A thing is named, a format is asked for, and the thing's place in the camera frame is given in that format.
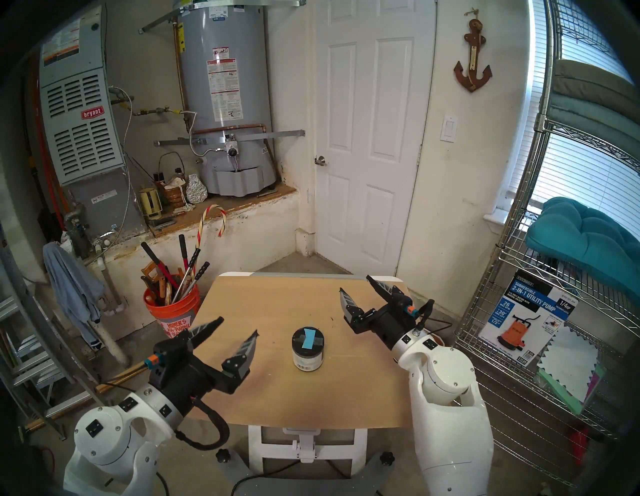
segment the wooden table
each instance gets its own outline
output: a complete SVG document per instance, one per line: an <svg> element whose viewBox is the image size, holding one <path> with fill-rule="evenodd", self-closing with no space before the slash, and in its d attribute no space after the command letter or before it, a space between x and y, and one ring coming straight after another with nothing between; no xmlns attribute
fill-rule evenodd
<svg viewBox="0 0 640 496"><path fill-rule="evenodd" d="M392 278L404 292L404 283ZM218 277L194 326L223 316L225 322L195 349L221 369L225 358L258 330L251 372L232 395L212 391L204 402L230 424L303 429L410 427L407 372L372 332L355 335L344 321L339 288L367 311L384 300L363 278L333 275ZM291 337L312 326L324 334L324 363L314 372L293 364ZM192 418L207 417L194 408Z"/></svg>

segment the orange pump image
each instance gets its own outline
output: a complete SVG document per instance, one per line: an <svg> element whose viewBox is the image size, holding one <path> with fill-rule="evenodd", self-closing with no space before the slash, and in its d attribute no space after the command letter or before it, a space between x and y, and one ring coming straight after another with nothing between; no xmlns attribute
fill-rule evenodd
<svg viewBox="0 0 640 496"><path fill-rule="evenodd" d="M540 316L537 316L536 319L521 319L516 316L513 316L513 318L513 324L511 324L511 326L503 332L501 336L498 336L498 342L505 348L519 349L522 351L522 347L524 346L522 337L527 333L529 327L531 327L531 321L539 319Z"/></svg>

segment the gray towel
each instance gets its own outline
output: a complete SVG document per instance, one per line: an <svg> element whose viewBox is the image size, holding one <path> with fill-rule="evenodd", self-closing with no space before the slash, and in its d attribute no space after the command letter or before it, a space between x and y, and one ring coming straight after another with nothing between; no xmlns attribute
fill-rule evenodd
<svg viewBox="0 0 640 496"><path fill-rule="evenodd" d="M84 340L95 346L100 340L88 321L100 320L100 309L96 302L104 293L104 284L57 243L45 244L42 255L58 305L79 329Z"/></svg>

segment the window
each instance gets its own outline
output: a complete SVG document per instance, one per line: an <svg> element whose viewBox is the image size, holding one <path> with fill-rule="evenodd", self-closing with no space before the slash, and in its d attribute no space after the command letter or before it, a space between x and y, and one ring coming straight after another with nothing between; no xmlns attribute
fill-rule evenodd
<svg viewBox="0 0 640 496"><path fill-rule="evenodd" d="M571 0L557 0L563 28L562 57L596 65L632 82L611 46ZM531 103L508 186L513 198L524 171L545 76L547 25L543 0L533 0L535 50ZM623 163L576 141L551 135L531 205L566 196L606 213L640 239L640 177Z"/></svg>

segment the white door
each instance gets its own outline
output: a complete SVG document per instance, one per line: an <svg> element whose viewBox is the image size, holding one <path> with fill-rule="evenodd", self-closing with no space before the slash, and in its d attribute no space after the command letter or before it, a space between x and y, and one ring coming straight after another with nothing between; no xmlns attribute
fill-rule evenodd
<svg viewBox="0 0 640 496"><path fill-rule="evenodd" d="M434 0L317 0L317 251L395 275L424 132ZM455 84L453 74L451 84Z"/></svg>

